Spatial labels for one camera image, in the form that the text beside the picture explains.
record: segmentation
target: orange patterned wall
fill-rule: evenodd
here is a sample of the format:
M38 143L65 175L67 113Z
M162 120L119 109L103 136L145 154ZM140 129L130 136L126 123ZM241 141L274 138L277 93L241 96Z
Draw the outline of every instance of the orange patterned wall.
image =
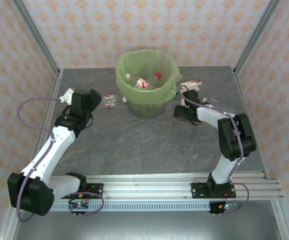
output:
M60 68L158 49L179 66L235 66L270 0L24 0Z
M283 0L239 76L258 146L289 201L289 0Z
M38 50L11 0L0 0L0 228L8 200L7 178L20 172L33 154L37 132L17 120L17 106L49 95L54 74ZM45 102L24 107L28 123L41 123Z

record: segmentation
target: cable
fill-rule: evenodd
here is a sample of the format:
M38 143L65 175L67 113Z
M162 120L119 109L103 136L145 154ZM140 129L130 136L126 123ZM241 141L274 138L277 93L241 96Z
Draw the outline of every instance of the cable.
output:
M225 195L225 203L227 203L228 195L233 197L233 199L237 202L236 197L233 194L231 194L230 192L224 191L224 195Z
M90 211L90 212L88 212L88 213L85 213L85 214L83 214L83 215L80 215L80 217L81 217L81 216L89 216L89 215L92 215L92 214L96 214L96 213L98 213L101 209L103 209L103 207L104 207L104 205L105 205L105 201L104 201L103 197L100 196L99 194L85 191L85 192L74 192L74 193L71 193L70 195L72 196L72 195L80 195L80 194L88 194L88 195L91 195L91 196L95 196L95 197L98 197L98 198L102 201L102 205L101 205L97 210L95 210L95 211ZM78 204L72 205L71 208L70 208L70 213L71 213L73 216L76 215L76 214L74 213L74 211L73 211L73 208L74 208L75 206L77 206L77 205L78 205Z
M39 160L33 165L33 169L31 169L31 170L29 171L29 173L27 174L27 176L25 176L25 178L24 178L24 180L23 180L23 182L22 182L22 184L21 184L21 187L20 187L20 190L19 190L19 194L18 194L18 198L17 198L17 201L16 201L16 214L17 214L17 217L18 217L18 219L19 219L19 222L21 222L21 223L25 223L25 222L29 221L29 220L35 215L35 214L31 214L31 215L30 215L28 218L26 218L26 219L23 219L23 218L21 217L20 202L21 202L21 198L22 198L22 195L23 195L23 192L24 192L24 189L25 189L25 185L26 185L26 183L27 183L30 175L34 172L34 169L37 168L37 166L42 162L42 160L45 158L45 156L49 153L50 149L52 148L52 146L53 146L53 144L54 144L54 139L55 139L55 136L54 136L54 134L53 134L53 132L52 132L51 130L49 130L49 129L47 129L47 128L42 128L42 127L37 127L37 126L31 126L31 125L25 123L25 122L22 120L21 116L20 116L20 110L21 110L21 108L22 108L25 104L27 104L27 103L29 103L29 102L32 102L32 101L36 101L36 100L60 101L60 99L57 99L57 98L49 98L49 97L35 97L35 98L30 98L30 99L24 101L24 102L18 107L17 112L16 112L16 113L17 113L17 118L18 118L18 120L19 120L22 124L24 124L25 126L27 126L27 127L30 128L30 129L33 129L33 130L45 131L45 132L47 132L47 133L49 134L49 136L50 136L50 144L49 144L47 150L46 150L46 151L44 152L44 154L39 158Z
M91 124L92 124L92 123L91 123ZM90 192L90 191L91 191L91 188L88 189L86 192ZM88 197L86 198L86 201L88 201L89 197L90 197L90 195L88 195Z
M188 88L187 86L185 86L185 85L180 85L180 86L186 88L187 91L189 91L189 88ZM202 104L196 103L196 102L194 102L194 101L191 101L191 100L189 100L188 98L186 98L181 91L180 91L180 94L181 94L182 98L183 98L184 100L186 100L188 103L191 103L191 104L193 104L193 105L195 105L195 106L198 106L198 107L200 107L200 108L207 108L207 109L215 110L215 111L217 111L218 113L221 113L221 114L226 115L226 116L230 119L230 121L231 121L231 123L232 123L232 125L233 125L233 128L234 128L234 131L235 131L235 133L236 133L236 138L237 138L238 145L239 145L239 149L240 149L240 158L236 161L234 167L232 168L231 172L229 173L228 182L229 182L229 184L231 184L231 185L241 185L241 186L243 186L243 187L245 188L245 190L246 190L247 196L246 196L246 200L245 200L244 204L243 204L241 207L239 207L239 208L237 208L237 209L235 209L235 210L233 210L233 211L231 211L231 212L228 212L228 213L232 213L232 212L234 212L234 211L236 211L236 210L238 210L238 209L241 209L241 208L242 208L244 205L246 205L247 202L249 201L250 192L249 192L249 189L247 188L247 186L246 186L245 184L240 183L240 182L235 182L235 183L233 183L233 182L231 181L232 175L234 174L234 172L236 171L236 169L237 169L237 167L240 165L240 163L244 160L244 148L243 148L243 145L242 145L242 142L241 142L240 134L239 134L238 127L237 127L237 124L236 124L235 120L233 119L233 117L232 117L230 114L222 111L222 110L219 109L219 108L216 108L216 107L214 107L214 106L206 106L206 105L202 105Z
M200 124L201 124L201 122L199 122L199 123L194 123L193 121L190 121L190 123L191 123L192 125L195 125L195 126L197 126L197 125L200 125Z
M94 116L92 114L91 114L91 118L92 118L92 123L90 123L88 126L86 126L85 127L86 129L89 128L94 123Z

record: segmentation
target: small plastic bottle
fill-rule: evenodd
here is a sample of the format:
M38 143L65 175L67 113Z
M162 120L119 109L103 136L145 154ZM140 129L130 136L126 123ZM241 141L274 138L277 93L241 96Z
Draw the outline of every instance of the small plastic bottle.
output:
M104 109L104 108L116 108L121 107L127 103L125 97L117 96L117 95L103 95L102 101L98 105L97 109Z
M141 77L138 76L132 76L129 73L126 74L127 78L129 79L129 84L136 88L136 89L143 89L143 90L154 90L157 87L155 87L152 83L144 80ZM159 79L157 76L154 76L153 78L150 78L151 81L156 81Z
M161 74L160 74L159 72L157 72L154 76L150 77L150 78L147 79L146 81L147 81L149 84L155 86L156 88L159 88L159 87L161 87L161 86L160 86L161 83L159 82L159 81L160 81L159 79L161 79Z

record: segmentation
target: gray table surface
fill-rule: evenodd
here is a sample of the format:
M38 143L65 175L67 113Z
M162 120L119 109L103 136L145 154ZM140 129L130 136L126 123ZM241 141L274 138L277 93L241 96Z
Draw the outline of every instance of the gray table surface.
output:
M243 113L232 69L229 66L180 67L187 82L200 78L207 97ZM58 97L68 88L95 89L100 94L122 96L114 68L65 69ZM166 103L161 115L143 120L128 107L99 108L93 112L93 126L82 131L66 150L53 171L54 176L76 172L83 175L161 174L211 172L221 152L218 131L203 122L195 126L174 118L180 95ZM56 103L52 123L64 104ZM259 151L251 153L238 171L262 171Z

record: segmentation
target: plastic bin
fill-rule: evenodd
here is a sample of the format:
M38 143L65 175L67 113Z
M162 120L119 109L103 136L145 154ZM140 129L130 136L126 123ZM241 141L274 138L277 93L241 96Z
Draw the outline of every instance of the plastic bin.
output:
M161 74L154 90L134 88L127 74L149 79ZM158 50L138 50L122 54L115 67L116 84L127 100L130 112L141 119L152 119L162 113L165 103L176 95L176 83L182 78L176 63Z

